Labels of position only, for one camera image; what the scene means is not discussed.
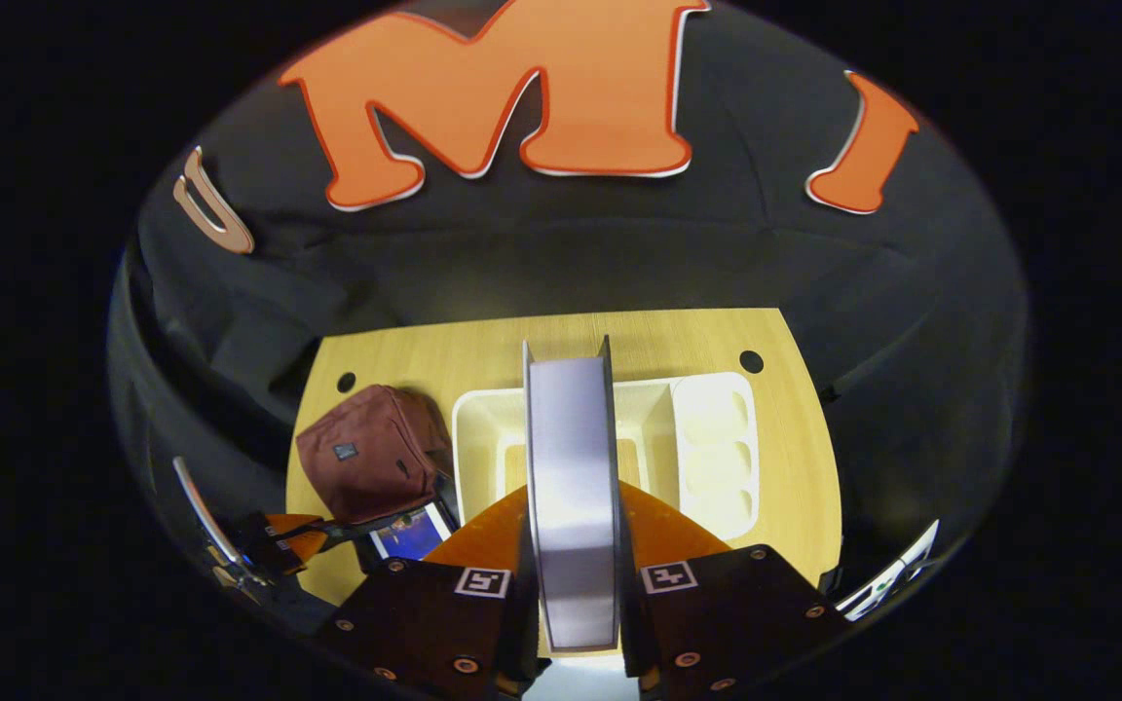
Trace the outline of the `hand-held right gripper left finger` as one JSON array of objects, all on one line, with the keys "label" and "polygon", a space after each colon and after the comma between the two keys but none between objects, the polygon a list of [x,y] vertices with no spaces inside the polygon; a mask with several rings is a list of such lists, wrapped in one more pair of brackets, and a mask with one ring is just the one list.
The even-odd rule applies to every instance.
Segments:
[{"label": "hand-held right gripper left finger", "polygon": [[542,673],[527,489],[427,559],[374,569],[318,627],[318,646],[404,700],[519,700]]}]

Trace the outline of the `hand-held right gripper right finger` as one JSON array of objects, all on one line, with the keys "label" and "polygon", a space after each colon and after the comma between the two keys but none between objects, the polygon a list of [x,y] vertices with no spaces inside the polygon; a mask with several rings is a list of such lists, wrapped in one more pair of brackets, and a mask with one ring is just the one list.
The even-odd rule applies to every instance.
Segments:
[{"label": "hand-held right gripper right finger", "polygon": [[732,547],[618,488],[620,644],[641,700],[748,700],[847,640],[837,605],[773,547]]}]

